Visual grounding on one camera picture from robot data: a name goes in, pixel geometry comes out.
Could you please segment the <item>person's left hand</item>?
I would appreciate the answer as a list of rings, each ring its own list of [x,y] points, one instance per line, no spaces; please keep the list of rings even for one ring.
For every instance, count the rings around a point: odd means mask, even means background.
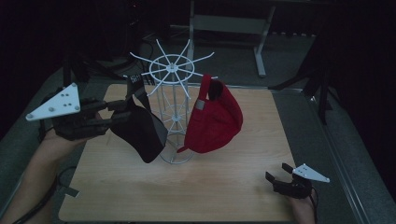
[[[41,142],[39,149],[52,158],[61,158],[82,146],[88,138],[67,140],[59,136],[53,129],[49,130]]]

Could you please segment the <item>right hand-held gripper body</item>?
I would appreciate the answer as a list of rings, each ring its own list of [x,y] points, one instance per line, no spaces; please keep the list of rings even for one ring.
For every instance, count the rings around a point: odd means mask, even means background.
[[[303,199],[311,194],[313,189],[312,180],[329,183],[330,178],[322,175],[305,163],[293,168],[292,180],[287,183],[275,180],[273,191],[281,195],[290,196],[295,199]]]

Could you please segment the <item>white wire hat rack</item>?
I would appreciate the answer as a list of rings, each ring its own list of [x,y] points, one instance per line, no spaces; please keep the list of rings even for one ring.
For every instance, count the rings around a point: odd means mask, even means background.
[[[153,81],[153,88],[148,91],[148,98],[156,102],[153,111],[168,130],[166,145],[160,158],[169,164],[183,164],[191,160],[194,152],[177,151],[184,145],[185,134],[191,114],[191,103],[194,101],[190,91],[192,77],[202,77],[203,74],[195,70],[195,65],[207,60],[214,52],[194,59],[193,44],[187,41],[184,49],[179,53],[166,53],[159,40],[156,40],[161,55],[150,59],[131,55],[148,64],[142,76]]]

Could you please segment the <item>black cap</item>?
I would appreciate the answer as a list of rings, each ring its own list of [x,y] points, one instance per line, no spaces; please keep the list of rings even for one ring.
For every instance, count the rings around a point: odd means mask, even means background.
[[[113,112],[112,119],[124,117],[110,130],[131,145],[145,163],[154,161],[163,151],[168,130],[151,111],[148,94],[141,75],[126,78],[126,106]]]

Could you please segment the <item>red cap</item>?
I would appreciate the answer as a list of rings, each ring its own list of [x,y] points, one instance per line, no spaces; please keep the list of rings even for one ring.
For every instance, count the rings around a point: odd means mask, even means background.
[[[242,110],[224,83],[204,75],[198,97],[191,111],[184,146],[208,153],[226,146],[242,129]]]

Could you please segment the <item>grey tape piece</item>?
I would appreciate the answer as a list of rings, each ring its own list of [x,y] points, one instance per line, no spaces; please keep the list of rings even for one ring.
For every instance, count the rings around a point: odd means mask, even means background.
[[[73,198],[77,198],[79,191],[70,187],[60,186],[60,192]]]

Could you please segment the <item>dark tripod stand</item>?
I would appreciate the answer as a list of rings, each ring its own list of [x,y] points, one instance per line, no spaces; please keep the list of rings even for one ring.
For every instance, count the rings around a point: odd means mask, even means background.
[[[326,125],[330,74],[331,67],[326,54],[325,41],[320,36],[317,36],[307,52],[297,75],[280,84],[270,86],[269,90],[281,91],[306,78],[307,82],[302,93],[304,96],[312,99],[315,97],[317,91],[319,91],[318,117],[322,124]]]

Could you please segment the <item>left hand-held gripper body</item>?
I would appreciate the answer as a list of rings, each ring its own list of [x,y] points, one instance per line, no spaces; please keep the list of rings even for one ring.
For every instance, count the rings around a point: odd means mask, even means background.
[[[98,112],[106,107],[105,101],[95,98],[80,99],[78,85],[72,83],[48,97],[38,108],[28,113],[25,119],[51,119],[55,132],[73,141],[106,133],[110,121],[97,118]]]

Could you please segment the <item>white metal frame table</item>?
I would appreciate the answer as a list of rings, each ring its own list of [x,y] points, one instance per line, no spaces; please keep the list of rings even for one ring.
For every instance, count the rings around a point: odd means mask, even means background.
[[[195,12],[195,0],[190,0],[189,18],[189,41],[187,45],[187,57],[194,57],[194,31],[212,31],[224,33],[238,33],[259,35],[260,42],[253,48],[259,77],[265,77],[266,71],[262,51],[265,40],[269,34],[270,25],[276,11],[275,6],[271,6],[265,19],[236,18],[215,15],[203,15]]]

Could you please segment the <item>person's right hand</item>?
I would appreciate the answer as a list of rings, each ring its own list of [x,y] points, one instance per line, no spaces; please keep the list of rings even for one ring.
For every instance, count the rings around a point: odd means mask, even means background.
[[[311,194],[303,199],[295,199],[287,196],[286,199],[291,205],[292,212],[296,216],[297,214],[310,214],[314,215],[317,208],[317,194],[312,189]]]

